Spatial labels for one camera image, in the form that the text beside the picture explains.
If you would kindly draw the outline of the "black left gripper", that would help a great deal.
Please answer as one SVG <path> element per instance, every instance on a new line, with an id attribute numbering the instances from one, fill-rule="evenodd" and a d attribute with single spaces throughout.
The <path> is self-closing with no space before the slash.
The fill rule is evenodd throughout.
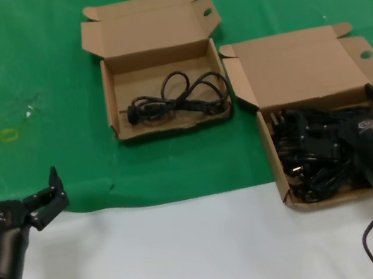
<path id="1" fill-rule="evenodd" d="M 0 279 L 22 279 L 30 223 L 42 231 L 68 205 L 68 195 L 54 166 L 49 186 L 19 200 L 0 201 Z"/>

